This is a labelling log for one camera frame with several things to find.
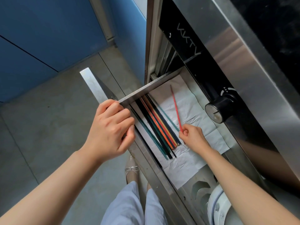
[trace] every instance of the pile of chopsticks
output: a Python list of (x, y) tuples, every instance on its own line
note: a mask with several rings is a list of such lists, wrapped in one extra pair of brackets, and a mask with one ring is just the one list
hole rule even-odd
[(172, 155), (176, 157), (174, 153), (174, 149), (181, 144), (178, 137), (175, 135), (171, 127), (168, 125), (166, 120), (163, 118), (160, 110), (164, 113), (164, 115), (168, 118), (168, 120), (172, 123), (172, 125), (179, 131), (178, 127), (171, 121), (171, 119), (166, 115), (166, 113), (161, 109), (161, 107), (157, 104), (157, 102), (150, 98), (150, 95), (144, 95), (141, 98), (136, 100), (136, 104), (141, 110), (142, 114), (146, 118), (148, 124), (150, 125), (152, 131), (154, 132), (155, 136), (149, 130), (147, 125), (144, 121), (139, 117), (135, 110), (132, 112), (137, 117), (138, 121), (144, 127), (148, 135), (152, 138), (153, 142), (156, 144), (158, 149), (161, 151), (165, 159), (172, 159)]

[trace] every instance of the person's left hand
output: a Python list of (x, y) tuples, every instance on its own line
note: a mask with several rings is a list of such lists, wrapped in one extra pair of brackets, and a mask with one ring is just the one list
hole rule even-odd
[(102, 163), (123, 154), (134, 139), (134, 118), (130, 117), (130, 111), (118, 101), (106, 100), (99, 105), (81, 150)]

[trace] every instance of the shoe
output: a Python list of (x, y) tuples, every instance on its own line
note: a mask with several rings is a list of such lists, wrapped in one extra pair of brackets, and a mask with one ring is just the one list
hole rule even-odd
[(133, 171), (137, 174), (139, 168), (136, 164), (136, 162), (134, 161), (132, 155), (130, 156), (130, 158), (127, 160), (127, 163), (126, 163), (126, 166), (125, 166), (125, 178), (126, 178), (126, 181), (127, 181), (127, 174), (130, 172), (130, 171)]

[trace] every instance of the drawer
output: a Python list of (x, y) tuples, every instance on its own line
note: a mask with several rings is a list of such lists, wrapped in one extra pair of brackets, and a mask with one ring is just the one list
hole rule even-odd
[[(90, 71), (89, 68), (82, 70), (80, 73), (99, 103), (107, 99), (115, 99), (113, 93)], [(197, 98), (200, 106), (205, 110), (205, 105), (209, 101), (199, 87), (199, 84), (185, 67), (172, 73), (162, 75), (130, 95), (122, 98), (119, 102), (123, 107), (128, 107), (135, 100), (177, 75), (182, 77), (189, 90)], [(270, 193), (260, 174), (232, 136), (228, 127), (224, 123), (214, 124), (230, 148), (223, 156), (242, 173)], [(129, 148), (129, 151), (159, 197), (170, 220), (174, 224), (208, 225), (206, 203), (208, 202), (210, 193), (218, 185), (217, 180), (208, 165), (202, 167), (188, 182), (179, 189), (176, 189), (164, 173), (150, 148), (148, 148), (143, 136), (137, 128), (135, 131), (136, 140)]]

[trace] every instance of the forearm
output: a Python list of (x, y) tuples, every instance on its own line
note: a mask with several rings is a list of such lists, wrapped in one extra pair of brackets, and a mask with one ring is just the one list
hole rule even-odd
[(219, 152), (211, 148), (202, 151), (205, 153), (201, 156), (245, 225), (300, 224), (294, 215), (237, 170)]
[(0, 224), (61, 224), (99, 163), (81, 150), (0, 218)]

